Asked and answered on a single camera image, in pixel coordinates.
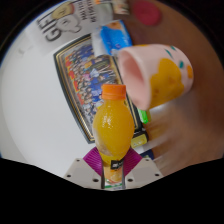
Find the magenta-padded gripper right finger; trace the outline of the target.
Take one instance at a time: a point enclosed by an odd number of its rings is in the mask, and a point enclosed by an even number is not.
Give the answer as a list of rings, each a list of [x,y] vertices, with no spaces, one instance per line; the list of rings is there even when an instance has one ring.
[[[163,177],[151,158],[143,158],[130,149],[123,159],[122,187],[134,189],[143,187]]]

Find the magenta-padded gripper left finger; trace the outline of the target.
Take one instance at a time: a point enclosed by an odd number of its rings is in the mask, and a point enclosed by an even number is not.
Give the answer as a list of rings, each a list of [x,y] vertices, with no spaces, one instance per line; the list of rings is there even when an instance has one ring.
[[[102,188],[102,160],[96,147],[83,158],[76,158],[64,178],[78,186],[90,189]]]

